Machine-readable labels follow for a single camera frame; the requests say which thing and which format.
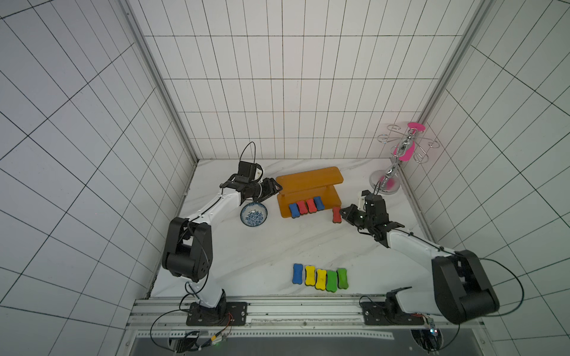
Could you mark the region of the red eraser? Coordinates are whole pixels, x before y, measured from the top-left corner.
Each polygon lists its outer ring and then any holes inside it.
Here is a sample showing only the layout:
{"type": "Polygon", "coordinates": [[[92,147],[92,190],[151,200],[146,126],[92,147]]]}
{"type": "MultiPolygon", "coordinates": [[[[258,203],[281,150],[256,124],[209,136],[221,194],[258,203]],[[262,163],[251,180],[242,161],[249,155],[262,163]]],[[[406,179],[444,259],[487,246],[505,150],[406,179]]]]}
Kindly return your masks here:
{"type": "Polygon", "coordinates": [[[307,203],[304,200],[298,201],[296,204],[298,206],[300,215],[305,215],[309,213],[307,203]]]}
{"type": "Polygon", "coordinates": [[[315,200],[308,199],[305,201],[305,203],[307,204],[307,210],[310,214],[316,213],[318,211],[315,200]]]}
{"type": "Polygon", "coordinates": [[[333,207],[332,210],[333,210],[333,212],[332,212],[332,214],[333,214],[333,216],[332,216],[333,220],[332,220],[332,221],[333,221],[334,223],[341,223],[341,222],[342,222],[341,207],[340,207],[340,206],[336,206],[336,207],[333,207]]]}

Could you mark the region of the green eraser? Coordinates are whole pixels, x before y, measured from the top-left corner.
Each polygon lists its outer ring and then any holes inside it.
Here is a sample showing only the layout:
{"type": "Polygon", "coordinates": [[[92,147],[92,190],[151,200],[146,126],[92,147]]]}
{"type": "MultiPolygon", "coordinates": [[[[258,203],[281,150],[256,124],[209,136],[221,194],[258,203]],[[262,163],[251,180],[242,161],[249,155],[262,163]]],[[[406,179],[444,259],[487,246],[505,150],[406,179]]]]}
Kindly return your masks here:
{"type": "Polygon", "coordinates": [[[338,290],[338,274],[336,271],[327,271],[327,281],[325,290],[336,293],[338,290]]]}
{"type": "Polygon", "coordinates": [[[339,289],[348,289],[349,283],[348,283],[348,276],[347,276],[346,268],[338,268],[336,273],[337,273],[337,277],[338,277],[338,288],[339,289]]]}

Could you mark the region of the yellow eraser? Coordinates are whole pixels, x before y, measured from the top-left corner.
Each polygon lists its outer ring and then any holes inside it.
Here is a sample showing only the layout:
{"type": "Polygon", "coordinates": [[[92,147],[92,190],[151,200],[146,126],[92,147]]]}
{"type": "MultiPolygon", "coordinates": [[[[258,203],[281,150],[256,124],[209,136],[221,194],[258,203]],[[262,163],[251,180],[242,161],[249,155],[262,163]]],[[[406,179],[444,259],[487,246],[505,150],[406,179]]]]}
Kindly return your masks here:
{"type": "Polygon", "coordinates": [[[305,270],[304,284],[306,286],[315,286],[316,285],[316,267],[305,266],[304,270],[305,270]]]}
{"type": "Polygon", "coordinates": [[[316,270],[316,284],[315,284],[315,288],[317,290],[321,290],[324,291],[326,289],[326,285],[327,285],[327,271],[318,268],[316,270]]]}

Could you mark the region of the blue eraser top shelf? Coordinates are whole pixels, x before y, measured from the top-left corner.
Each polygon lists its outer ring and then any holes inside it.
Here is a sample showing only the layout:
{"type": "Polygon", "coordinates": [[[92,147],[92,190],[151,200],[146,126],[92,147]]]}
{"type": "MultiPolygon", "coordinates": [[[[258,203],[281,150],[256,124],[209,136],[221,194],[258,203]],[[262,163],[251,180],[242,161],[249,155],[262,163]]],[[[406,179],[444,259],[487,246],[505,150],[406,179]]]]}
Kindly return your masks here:
{"type": "Polygon", "coordinates": [[[304,283],[303,278],[304,266],[299,263],[293,264],[293,276],[292,276],[292,283],[296,285],[301,285],[304,283]]]}

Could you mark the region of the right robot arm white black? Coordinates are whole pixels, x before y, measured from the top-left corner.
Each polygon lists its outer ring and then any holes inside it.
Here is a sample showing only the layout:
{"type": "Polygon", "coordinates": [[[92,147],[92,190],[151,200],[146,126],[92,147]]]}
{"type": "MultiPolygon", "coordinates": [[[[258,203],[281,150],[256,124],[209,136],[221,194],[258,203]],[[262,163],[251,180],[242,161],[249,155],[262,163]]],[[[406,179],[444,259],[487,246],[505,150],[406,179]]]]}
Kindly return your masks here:
{"type": "Polygon", "coordinates": [[[500,309],[499,298],[475,253],[446,249],[405,231],[403,224],[389,218],[379,194],[363,191],[360,202],[361,207],[352,204],[341,209],[341,218],[430,273],[427,286],[404,286],[386,294],[384,313],[389,320],[422,314],[441,316],[459,325],[500,309]]]}

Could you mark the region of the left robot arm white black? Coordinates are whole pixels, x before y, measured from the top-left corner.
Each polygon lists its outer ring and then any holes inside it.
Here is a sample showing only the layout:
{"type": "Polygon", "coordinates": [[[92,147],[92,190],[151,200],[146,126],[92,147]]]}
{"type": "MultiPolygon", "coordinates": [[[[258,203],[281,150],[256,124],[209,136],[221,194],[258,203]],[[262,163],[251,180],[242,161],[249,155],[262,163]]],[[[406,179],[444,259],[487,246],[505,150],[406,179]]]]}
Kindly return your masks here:
{"type": "Polygon", "coordinates": [[[170,222],[161,266],[171,275],[190,282],[191,294],[199,300],[197,306],[203,311],[221,317],[227,312],[225,291],[215,281],[209,281],[215,227],[246,200],[262,203],[282,190],[273,178],[248,180],[234,174],[221,184],[221,192],[205,207],[170,222]]]}

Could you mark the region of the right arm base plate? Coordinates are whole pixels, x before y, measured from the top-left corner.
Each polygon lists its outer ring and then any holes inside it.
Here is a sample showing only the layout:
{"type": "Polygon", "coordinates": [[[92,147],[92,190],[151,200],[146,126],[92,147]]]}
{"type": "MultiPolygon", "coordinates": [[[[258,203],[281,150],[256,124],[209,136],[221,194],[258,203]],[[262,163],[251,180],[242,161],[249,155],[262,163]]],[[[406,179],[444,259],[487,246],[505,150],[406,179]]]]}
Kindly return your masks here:
{"type": "Polygon", "coordinates": [[[384,302],[360,302],[367,326],[423,326],[425,319],[415,314],[406,314],[398,307],[384,302]]]}

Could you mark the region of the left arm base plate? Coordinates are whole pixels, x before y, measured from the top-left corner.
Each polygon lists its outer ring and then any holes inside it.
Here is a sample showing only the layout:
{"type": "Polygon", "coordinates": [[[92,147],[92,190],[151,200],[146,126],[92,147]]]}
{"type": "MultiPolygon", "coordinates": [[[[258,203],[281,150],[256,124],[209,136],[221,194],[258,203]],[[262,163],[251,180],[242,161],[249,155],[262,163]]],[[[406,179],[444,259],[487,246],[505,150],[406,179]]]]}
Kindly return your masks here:
{"type": "Polygon", "coordinates": [[[190,305],[186,319],[187,326],[244,326],[246,324],[246,302],[227,302],[215,308],[207,308],[198,303],[190,305]]]}

